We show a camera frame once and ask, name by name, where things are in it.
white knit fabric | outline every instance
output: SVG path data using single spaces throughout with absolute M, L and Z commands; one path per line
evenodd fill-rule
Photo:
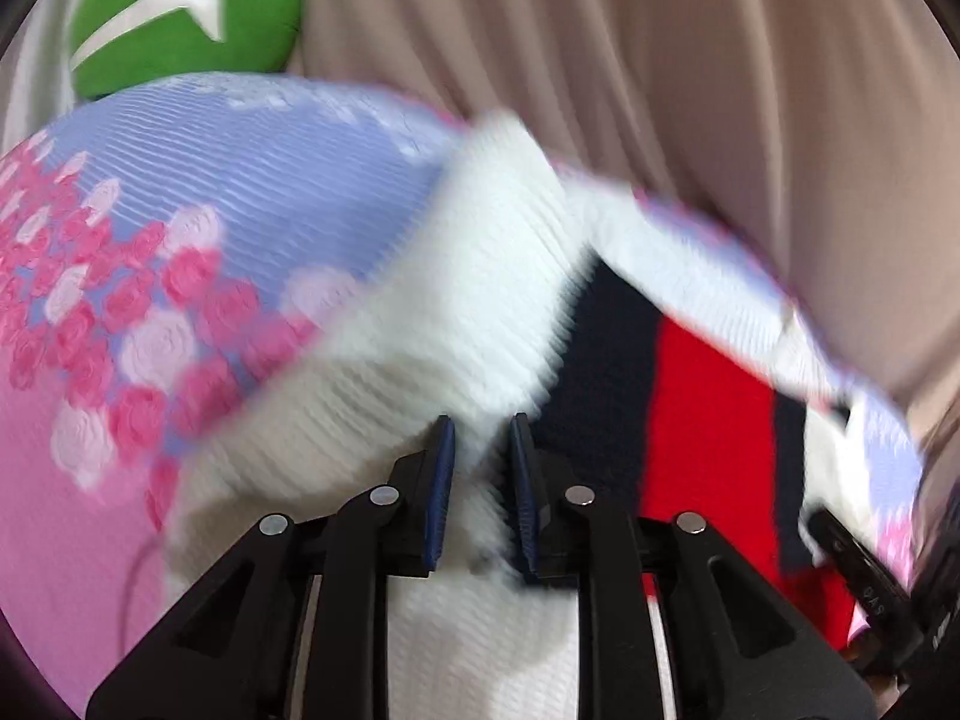
M 769 372 L 779 333 L 769 307 L 752 306 L 728 274 L 696 271 L 703 263 L 668 239 L 629 191 L 560 181 L 515 118 L 486 119 L 362 304 L 186 467 L 170 518 L 169 600 L 261 515 L 330 514 L 381 483 L 449 413 L 457 466 L 440 570 L 390 585 L 392 717 L 574 718 L 576 604 L 520 591 L 503 565 L 491 455 L 506 420 L 536 413 L 544 397 L 591 247 L 661 306 L 692 306 L 691 323 Z M 700 278 L 714 278 L 713 291 Z M 819 384 L 814 365 L 795 369 Z M 836 447 L 814 443 L 824 455 L 813 461 L 827 465 L 816 478 L 842 482 Z

red stripe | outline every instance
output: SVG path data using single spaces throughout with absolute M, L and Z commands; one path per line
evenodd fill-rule
M 664 318 L 640 478 L 640 514 L 699 512 L 779 585 L 774 391 Z

floral pattern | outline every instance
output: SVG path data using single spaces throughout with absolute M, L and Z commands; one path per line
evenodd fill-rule
M 227 229 L 213 205 L 176 208 L 116 240 L 122 181 L 82 193 L 95 156 L 79 151 L 43 170 L 49 143 L 34 138 L 0 163 L 8 385 L 30 391 L 42 370 L 56 371 L 54 466 L 99 505 L 139 485 L 159 530 L 179 477 L 165 447 L 233 412 L 244 380 L 261 383 L 294 361 L 359 284 L 329 266 L 294 269 L 269 310 L 253 281 L 224 267 Z

